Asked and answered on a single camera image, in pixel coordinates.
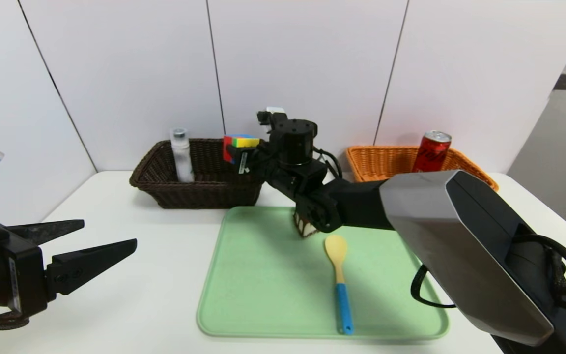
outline panel seam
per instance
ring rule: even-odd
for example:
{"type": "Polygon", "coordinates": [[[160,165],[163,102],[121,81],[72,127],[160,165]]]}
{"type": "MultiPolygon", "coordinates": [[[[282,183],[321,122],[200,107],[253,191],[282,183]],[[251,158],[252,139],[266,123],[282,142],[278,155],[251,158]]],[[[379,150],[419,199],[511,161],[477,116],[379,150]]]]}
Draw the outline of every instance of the panel seam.
{"type": "Polygon", "coordinates": [[[384,109],[386,107],[386,101],[388,99],[388,91],[390,90],[390,83],[393,80],[393,74],[395,73],[395,64],[397,62],[397,54],[399,54],[400,40],[403,36],[403,28],[405,27],[405,20],[407,18],[407,9],[409,9],[409,2],[405,5],[405,12],[403,13],[403,21],[401,22],[401,28],[399,31],[399,39],[397,40],[397,47],[395,48],[395,57],[393,58],[393,65],[390,68],[390,75],[388,76],[388,84],[386,85],[386,94],[384,95],[384,102],[381,104],[381,111],[379,113],[379,121],[377,122],[377,130],[375,130],[375,139],[373,139],[372,144],[377,143],[377,136],[379,135],[379,127],[381,127],[381,119],[384,117],[384,109]]]}
{"type": "Polygon", "coordinates": [[[62,106],[65,108],[65,112],[67,113],[67,117],[69,117],[69,121],[71,122],[71,125],[74,127],[74,130],[76,131],[76,134],[78,135],[78,139],[80,140],[80,143],[83,144],[83,148],[85,149],[85,152],[87,154],[88,160],[90,161],[90,164],[93,166],[93,170],[95,170],[95,172],[99,172],[97,170],[97,166],[95,165],[95,163],[93,162],[93,159],[90,157],[90,154],[88,153],[88,149],[85,145],[85,141],[83,140],[83,137],[80,135],[80,132],[78,130],[78,128],[76,127],[76,123],[74,123],[74,120],[71,118],[71,114],[69,113],[69,108],[67,108],[67,105],[65,104],[65,100],[62,98],[62,95],[60,94],[60,90],[58,90],[58,87],[56,85],[56,81],[54,81],[54,77],[52,76],[52,72],[50,72],[49,67],[47,66],[47,62],[45,61],[45,57],[43,56],[43,52],[41,52],[40,47],[38,47],[38,42],[36,42],[36,36],[34,36],[34,32],[32,31],[32,27],[29,26],[29,21],[28,21],[28,17],[25,15],[25,10],[23,10],[23,5],[21,5],[21,0],[17,0],[17,3],[19,4],[19,8],[21,9],[21,13],[23,14],[23,18],[25,19],[25,24],[28,27],[29,33],[32,36],[32,40],[34,40],[34,45],[36,45],[36,49],[38,50],[38,54],[39,56],[41,56],[41,60],[43,61],[43,65],[45,66],[45,70],[47,70],[47,74],[49,74],[49,78],[52,80],[52,85],[54,85],[54,89],[56,89],[56,93],[58,94],[58,97],[60,98],[60,102],[62,103],[62,106]]]}
{"type": "Polygon", "coordinates": [[[215,81],[218,84],[218,99],[220,100],[220,114],[222,115],[222,130],[226,135],[226,123],[224,121],[224,108],[222,107],[222,91],[220,90],[220,75],[218,74],[218,61],[215,56],[215,44],[213,43],[213,26],[211,25],[211,11],[209,0],[206,0],[206,15],[209,19],[209,34],[211,34],[211,50],[213,51],[213,66],[215,67],[215,81]]]}

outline spoon head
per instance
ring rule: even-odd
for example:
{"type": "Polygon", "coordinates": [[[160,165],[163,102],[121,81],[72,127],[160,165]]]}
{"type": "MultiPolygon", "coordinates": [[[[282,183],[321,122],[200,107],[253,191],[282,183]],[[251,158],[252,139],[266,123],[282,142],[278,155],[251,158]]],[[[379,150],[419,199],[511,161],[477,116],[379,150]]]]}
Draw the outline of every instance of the spoon head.
{"type": "Polygon", "coordinates": [[[324,249],[333,264],[342,264],[346,256],[346,240],[340,235],[329,235],[324,240],[324,249]]]}

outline green tray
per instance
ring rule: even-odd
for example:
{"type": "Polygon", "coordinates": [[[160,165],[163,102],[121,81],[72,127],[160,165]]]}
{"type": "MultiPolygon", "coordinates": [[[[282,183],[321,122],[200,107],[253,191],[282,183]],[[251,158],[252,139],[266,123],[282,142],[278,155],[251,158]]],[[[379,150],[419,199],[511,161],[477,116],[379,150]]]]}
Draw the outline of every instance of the green tray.
{"type": "MultiPolygon", "coordinates": [[[[335,274],[326,234],[301,239],[292,209],[239,206],[225,216],[200,305],[211,336],[432,340],[449,330],[443,309],[412,299],[420,262],[395,231],[341,227],[355,333],[338,331],[335,274]]],[[[427,280],[423,298],[438,302],[427,280]]]]}

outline wicker basket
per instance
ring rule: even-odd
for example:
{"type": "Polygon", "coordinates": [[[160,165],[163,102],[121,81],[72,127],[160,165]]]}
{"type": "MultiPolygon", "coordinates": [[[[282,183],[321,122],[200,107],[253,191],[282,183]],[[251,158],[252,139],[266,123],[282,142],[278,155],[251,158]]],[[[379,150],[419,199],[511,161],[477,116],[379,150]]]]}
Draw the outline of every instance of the wicker basket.
{"type": "MultiPolygon", "coordinates": [[[[352,146],[346,150],[346,157],[355,174],[355,181],[367,182],[411,172],[417,152],[418,146],[352,146]]],[[[499,190],[499,185],[486,172],[453,148],[447,152],[442,170],[467,171],[488,183],[492,189],[499,190]]]]}
{"type": "Polygon", "coordinates": [[[157,143],[130,176],[130,184],[162,208],[226,209],[254,206],[263,181],[239,175],[222,159],[222,139],[189,139],[195,182],[182,183],[170,141],[157,143]]]}

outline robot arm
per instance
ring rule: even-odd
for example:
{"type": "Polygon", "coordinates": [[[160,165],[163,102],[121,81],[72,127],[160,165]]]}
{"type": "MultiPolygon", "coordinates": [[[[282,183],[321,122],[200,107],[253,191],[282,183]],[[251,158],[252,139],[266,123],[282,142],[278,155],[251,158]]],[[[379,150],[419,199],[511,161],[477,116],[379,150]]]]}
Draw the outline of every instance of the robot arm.
{"type": "Polygon", "coordinates": [[[47,309],[56,294],[67,295],[130,256],[137,240],[125,240],[52,257],[43,269],[40,245],[85,226],[83,220],[43,222],[20,226],[0,224],[0,331],[29,323],[29,317],[47,309]]]}
{"type": "Polygon", "coordinates": [[[325,233],[340,226],[398,231],[422,270],[506,353],[566,353],[566,249],[535,235],[487,184],[463,171],[323,184],[330,166],[313,159],[317,125],[280,110],[257,116],[270,139],[227,147],[242,161],[239,173],[283,192],[325,233]]]}

